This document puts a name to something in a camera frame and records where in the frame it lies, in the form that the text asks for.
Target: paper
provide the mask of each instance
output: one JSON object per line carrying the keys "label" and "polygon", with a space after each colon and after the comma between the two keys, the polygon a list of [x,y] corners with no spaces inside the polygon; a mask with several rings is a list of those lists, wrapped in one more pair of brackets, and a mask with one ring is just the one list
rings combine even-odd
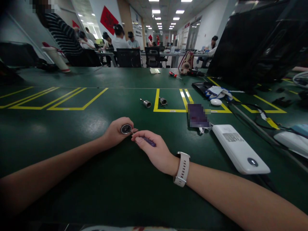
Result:
{"label": "paper", "polygon": [[151,74],[160,74],[159,69],[150,68]]}

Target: person's left hand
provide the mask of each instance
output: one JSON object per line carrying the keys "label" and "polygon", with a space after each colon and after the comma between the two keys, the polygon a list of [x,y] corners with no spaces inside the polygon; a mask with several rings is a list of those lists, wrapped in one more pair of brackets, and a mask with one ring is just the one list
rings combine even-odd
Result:
{"label": "person's left hand", "polygon": [[122,142],[126,137],[130,136],[131,133],[126,135],[121,133],[121,127],[125,124],[129,124],[132,127],[132,132],[135,133],[138,129],[134,128],[134,123],[128,117],[122,117],[112,123],[107,128],[105,134],[100,137],[100,142],[104,145],[105,150],[112,148]]}

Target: striped shirt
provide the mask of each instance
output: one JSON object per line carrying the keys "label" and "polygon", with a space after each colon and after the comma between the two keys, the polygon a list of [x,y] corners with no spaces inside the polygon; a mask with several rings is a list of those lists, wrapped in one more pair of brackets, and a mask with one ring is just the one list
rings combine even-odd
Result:
{"label": "striped shirt", "polygon": [[69,56],[80,55],[83,49],[75,37],[75,30],[55,13],[46,13],[45,18],[48,22],[48,30],[63,53]]}

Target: glove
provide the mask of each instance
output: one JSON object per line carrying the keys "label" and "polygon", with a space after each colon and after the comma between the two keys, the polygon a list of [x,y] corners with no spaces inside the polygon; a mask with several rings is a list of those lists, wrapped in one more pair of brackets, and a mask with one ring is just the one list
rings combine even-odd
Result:
{"label": "glove", "polygon": [[225,96],[228,101],[233,100],[232,94],[230,93],[229,90],[218,86],[212,86],[209,89],[207,89],[205,91],[205,96],[210,100],[214,98],[216,99],[224,98]]}

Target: white power bank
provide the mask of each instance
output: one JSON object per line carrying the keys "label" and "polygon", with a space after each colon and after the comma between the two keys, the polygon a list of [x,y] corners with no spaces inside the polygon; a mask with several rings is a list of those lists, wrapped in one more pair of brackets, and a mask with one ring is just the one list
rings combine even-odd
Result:
{"label": "white power bank", "polygon": [[214,125],[213,132],[230,157],[236,169],[242,174],[270,173],[269,167],[229,124]]}

